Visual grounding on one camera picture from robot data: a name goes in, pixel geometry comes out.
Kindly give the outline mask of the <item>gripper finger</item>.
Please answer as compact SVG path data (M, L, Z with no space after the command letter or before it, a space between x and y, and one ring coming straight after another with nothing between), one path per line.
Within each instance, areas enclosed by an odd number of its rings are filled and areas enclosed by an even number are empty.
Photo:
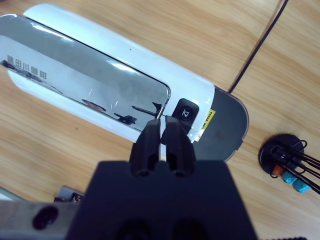
M161 137L165 145L165 157L169 170L175 176L193 174L196 161L195 151L181 122L172 117L165 117L165 130Z
M133 176L147 177L155 171L160 160L160 127L159 119L150 120L130 153L130 171Z

